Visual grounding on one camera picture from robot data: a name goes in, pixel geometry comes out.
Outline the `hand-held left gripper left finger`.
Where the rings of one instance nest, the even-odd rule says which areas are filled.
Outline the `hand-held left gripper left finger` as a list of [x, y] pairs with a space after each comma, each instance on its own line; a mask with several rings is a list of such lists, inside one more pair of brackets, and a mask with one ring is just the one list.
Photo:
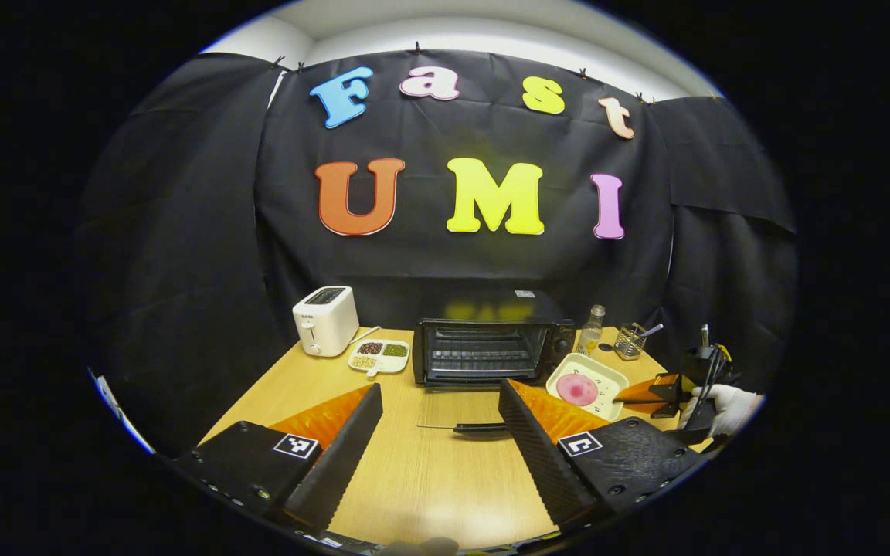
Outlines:
[[384, 414], [373, 383], [275, 425], [237, 420], [175, 459], [213, 496], [275, 524], [331, 524]]

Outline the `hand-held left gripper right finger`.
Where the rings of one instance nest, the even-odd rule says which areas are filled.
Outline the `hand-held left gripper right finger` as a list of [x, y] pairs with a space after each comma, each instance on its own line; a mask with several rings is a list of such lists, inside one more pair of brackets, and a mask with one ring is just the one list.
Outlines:
[[509, 379], [498, 411], [560, 531], [635, 513], [705, 463], [647, 420], [607, 422]]

